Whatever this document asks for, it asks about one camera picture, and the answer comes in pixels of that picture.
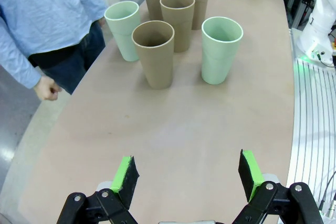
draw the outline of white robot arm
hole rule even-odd
[[[332,48],[328,34],[336,20],[336,0],[316,0],[308,23],[297,45],[309,59],[332,65]]]

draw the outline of striped aluminum surface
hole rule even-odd
[[[301,53],[295,44],[300,33],[291,31],[295,108],[287,186],[307,183],[319,205],[336,169],[336,74],[335,69],[309,62]],[[335,192],[336,178],[328,188],[324,212]]]

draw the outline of silver bolt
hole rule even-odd
[[[295,186],[295,191],[302,191],[302,187],[300,185]]]
[[[274,188],[274,186],[273,186],[271,183],[268,183],[268,184],[266,185],[266,189],[267,189],[267,190],[273,190],[273,188]]]
[[[101,196],[103,196],[104,198],[106,198],[107,196],[109,196],[109,193],[107,191],[104,191]]]

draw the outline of hand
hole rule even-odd
[[[42,76],[38,83],[34,86],[34,90],[41,100],[49,101],[57,100],[58,92],[62,91],[61,87],[48,76]]]
[[[103,27],[103,25],[105,25],[105,23],[106,23],[105,18],[102,17],[101,19],[99,19],[99,20],[98,20],[98,23],[99,23],[100,27]]]

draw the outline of cup rim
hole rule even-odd
[[[109,17],[106,16],[106,12],[107,12],[110,8],[112,8],[112,7],[116,6],[116,5],[120,5],[120,4],[122,4],[122,3],[132,3],[132,4],[136,4],[136,10],[135,10],[132,14],[130,14],[130,15],[126,16],[126,17],[123,17],[123,18],[109,18]],[[132,15],[134,15],[135,13],[137,13],[138,11],[139,11],[139,5],[137,4],[137,2],[134,2],[134,1],[120,1],[120,2],[117,2],[117,3],[113,4],[113,5],[111,5],[110,7],[108,7],[108,8],[105,10],[105,12],[104,12],[104,18],[107,19],[107,20],[110,20],[110,21],[119,21],[119,20],[123,20],[123,19],[127,19],[127,18],[131,17]]]
[[[162,6],[164,6],[164,7],[167,8],[167,9],[171,9],[171,10],[183,10],[183,9],[187,9],[187,8],[189,8],[189,7],[193,6],[193,5],[195,5],[195,2],[196,2],[196,0],[193,0],[192,4],[190,4],[190,5],[188,5],[188,6],[181,7],[181,8],[173,8],[173,7],[169,7],[169,6],[166,6],[166,5],[162,4],[162,0],[160,0],[160,4],[161,4]]]
[[[172,35],[172,36],[170,37],[170,39],[167,40],[165,43],[163,43],[163,44],[161,44],[161,45],[158,45],[158,46],[148,47],[148,46],[143,46],[143,45],[141,45],[141,44],[138,44],[138,43],[134,40],[134,38],[133,38],[133,34],[134,34],[135,30],[137,30],[140,26],[142,26],[142,25],[144,25],[144,24],[147,24],[147,23],[150,23],[150,22],[162,22],[162,23],[165,23],[165,24],[169,25],[170,28],[171,28],[172,31],[173,31],[173,35]],[[165,22],[165,21],[161,21],[161,20],[150,20],[150,21],[147,21],[147,22],[144,22],[144,23],[138,25],[138,26],[133,30],[133,32],[132,32],[132,41],[133,41],[134,44],[136,44],[137,46],[142,47],[142,48],[158,48],[158,47],[162,47],[162,46],[168,44],[170,41],[172,41],[172,39],[174,38],[174,36],[175,36],[175,30],[174,30],[174,28],[172,27],[171,24],[169,24],[169,23],[167,23],[167,22]]]
[[[238,25],[238,27],[240,28],[240,30],[241,30],[241,35],[240,35],[240,37],[239,37],[238,39],[231,40],[231,41],[222,41],[222,40],[219,40],[219,39],[214,39],[213,37],[209,36],[209,35],[204,31],[204,24],[205,24],[205,22],[207,22],[208,20],[213,19],[213,18],[227,19],[227,20],[230,20],[230,21],[236,23],[236,24]],[[225,43],[225,44],[226,44],[226,43],[234,43],[234,42],[240,41],[240,40],[242,39],[243,35],[244,35],[244,30],[243,30],[243,28],[241,27],[241,25],[240,25],[237,21],[234,21],[233,19],[231,19],[231,18],[227,18],[227,17],[216,16],[216,17],[207,18],[206,20],[203,21],[203,23],[202,23],[202,33],[204,33],[205,36],[208,37],[209,39],[212,39],[212,40],[214,40],[214,41],[216,41],[216,42],[221,42],[221,43]]]

